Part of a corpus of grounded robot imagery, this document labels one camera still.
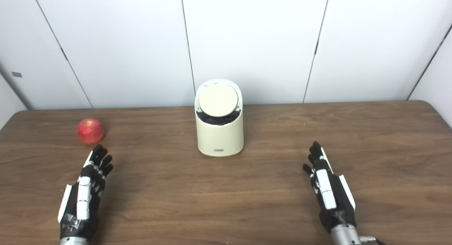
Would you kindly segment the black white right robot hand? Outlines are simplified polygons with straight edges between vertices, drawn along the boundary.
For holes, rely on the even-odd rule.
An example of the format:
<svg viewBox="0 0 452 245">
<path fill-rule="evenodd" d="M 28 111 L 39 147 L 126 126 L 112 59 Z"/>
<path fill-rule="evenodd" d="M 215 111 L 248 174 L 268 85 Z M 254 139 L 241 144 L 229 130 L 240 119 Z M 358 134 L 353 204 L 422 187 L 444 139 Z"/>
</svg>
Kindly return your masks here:
<svg viewBox="0 0 452 245">
<path fill-rule="evenodd" d="M 312 143 L 308 160 L 310 164 L 305 163 L 303 170 L 310 179 L 310 186 L 320 205 L 319 218 L 326 232 L 331 233 L 338 225 L 356 227 L 355 200 L 345 177 L 332 170 L 321 144 Z"/>
</svg>

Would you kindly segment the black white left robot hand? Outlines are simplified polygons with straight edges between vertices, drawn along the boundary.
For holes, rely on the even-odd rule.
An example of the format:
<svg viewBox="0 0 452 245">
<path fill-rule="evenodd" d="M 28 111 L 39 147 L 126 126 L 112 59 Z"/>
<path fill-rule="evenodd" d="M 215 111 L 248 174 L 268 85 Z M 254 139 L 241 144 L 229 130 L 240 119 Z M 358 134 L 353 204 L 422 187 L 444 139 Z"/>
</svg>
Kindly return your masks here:
<svg viewBox="0 0 452 245">
<path fill-rule="evenodd" d="M 64 191 L 58 223 L 61 245 L 88 245 L 100 224 L 98 210 L 106 178 L 114 166 L 108 149 L 98 144 L 89 153 L 77 182 Z"/>
</svg>

